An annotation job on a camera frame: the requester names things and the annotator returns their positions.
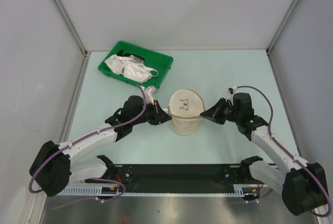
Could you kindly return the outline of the beige mesh laundry bag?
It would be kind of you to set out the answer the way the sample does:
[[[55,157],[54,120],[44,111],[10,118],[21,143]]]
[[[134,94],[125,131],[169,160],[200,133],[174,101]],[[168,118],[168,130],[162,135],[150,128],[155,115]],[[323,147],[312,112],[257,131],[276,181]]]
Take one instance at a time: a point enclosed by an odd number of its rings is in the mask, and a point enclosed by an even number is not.
[[[169,100],[169,105],[164,108],[172,119],[169,126],[178,135],[191,135],[198,130],[201,124],[200,114],[205,111],[202,97],[191,89],[176,91]]]

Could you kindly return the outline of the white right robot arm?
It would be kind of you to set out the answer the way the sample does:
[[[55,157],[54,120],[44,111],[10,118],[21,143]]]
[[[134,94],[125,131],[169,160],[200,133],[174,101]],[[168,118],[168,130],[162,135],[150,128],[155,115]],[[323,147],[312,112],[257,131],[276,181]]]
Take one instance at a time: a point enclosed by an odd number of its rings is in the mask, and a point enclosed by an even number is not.
[[[274,162],[272,167],[261,158],[244,160],[245,167],[240,170],[244,182],[259,180],[265,183],[281,195],[284,205],[296,216],[324,205],[328,205],[324,215],[330,215],[332,203],[324,168],[291,153],[272,133],[271,122],[255,114],[248,93],[233,93],[228,99],[221,98],[200,116],[220,125],[227,121],[235,123],[238,131]]]

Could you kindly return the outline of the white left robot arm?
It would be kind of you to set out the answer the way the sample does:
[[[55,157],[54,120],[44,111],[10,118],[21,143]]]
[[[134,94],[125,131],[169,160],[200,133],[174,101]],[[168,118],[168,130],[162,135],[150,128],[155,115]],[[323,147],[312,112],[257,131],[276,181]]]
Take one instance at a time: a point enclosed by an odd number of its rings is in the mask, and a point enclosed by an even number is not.
[[[171,119],[157,100],[146,102],[140,96],[130,96],[123,107],[117,109],[96,131],[60,144],[51,140],[44,143],[29,169],[29,191],[44,192],[52,197],[75,182],[118,182],[116,166],[106,155],[98,155],[90,161],[80,159],[120,141],[132,132],[135,125],[148,123],[157,126]]]

